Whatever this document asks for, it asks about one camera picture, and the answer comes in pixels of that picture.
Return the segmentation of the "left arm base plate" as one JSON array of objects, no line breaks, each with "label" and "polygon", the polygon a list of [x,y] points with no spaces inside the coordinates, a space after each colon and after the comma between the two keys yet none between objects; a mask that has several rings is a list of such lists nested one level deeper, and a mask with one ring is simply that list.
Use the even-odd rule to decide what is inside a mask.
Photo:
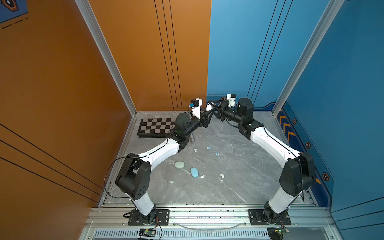
[{"label": "left arm base plate", "polygon": [[128,217],[129,226],[167,226],[169,224],[170,210],[153,210],[148,216],[144,216],[138,210],[132,210],[124,214]]}]

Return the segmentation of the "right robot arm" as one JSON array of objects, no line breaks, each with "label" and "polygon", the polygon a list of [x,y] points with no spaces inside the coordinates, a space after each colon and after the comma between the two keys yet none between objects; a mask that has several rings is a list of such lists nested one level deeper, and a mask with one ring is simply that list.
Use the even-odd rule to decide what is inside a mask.
[{"label": "right robot arm", "polygon": [[270,225],[280,223],[297,197],[312,187],[316,181],[315,164],[311,154],[301,153],[274,137],[265,125],[253,118],[254,105],[248,98],[241,98],[233,108],[229,100],[210,101],[207,110],[221,120],[237,123],[239,132],[248,140],[262,147],[283,168],[280,187],[265,204],[264,221]]}]

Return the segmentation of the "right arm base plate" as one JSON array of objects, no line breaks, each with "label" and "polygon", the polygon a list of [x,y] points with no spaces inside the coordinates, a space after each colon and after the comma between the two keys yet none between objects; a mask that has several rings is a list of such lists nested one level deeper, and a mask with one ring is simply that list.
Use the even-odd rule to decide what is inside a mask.
[{"label": "right arm base plate", "polygon": [[250,209],[248,210],[248,214],[252,226],[281,224],[284,226],[290,226],[292,224],[288,210],[276,214],[269,209]]}]

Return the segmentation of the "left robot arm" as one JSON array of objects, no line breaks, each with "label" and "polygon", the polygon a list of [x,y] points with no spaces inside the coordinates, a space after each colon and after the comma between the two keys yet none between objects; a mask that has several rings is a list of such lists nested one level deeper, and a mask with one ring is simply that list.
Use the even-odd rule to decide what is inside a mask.
[{"label": "left robot arm", "polygon": [[206,110],[198,114],[199,116],[194,112],[179,114],[163,143],[142,154],[130,153],[124,158],[115,185],[130,197],[136,208],[134,212],[145,224],[156,222],[156,205],[147,193],[151,172],[163,161],[183,150],[196,129],[206,128],[214,111]]}]

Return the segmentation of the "white charging case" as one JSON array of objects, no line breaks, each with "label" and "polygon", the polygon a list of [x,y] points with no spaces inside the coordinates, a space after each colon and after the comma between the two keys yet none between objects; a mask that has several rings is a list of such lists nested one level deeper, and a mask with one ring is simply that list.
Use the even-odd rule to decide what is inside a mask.
[{"label": "white charging case", "polygon": [[213,110],[216,106],[213,103],[208,103],[207,111]]}]

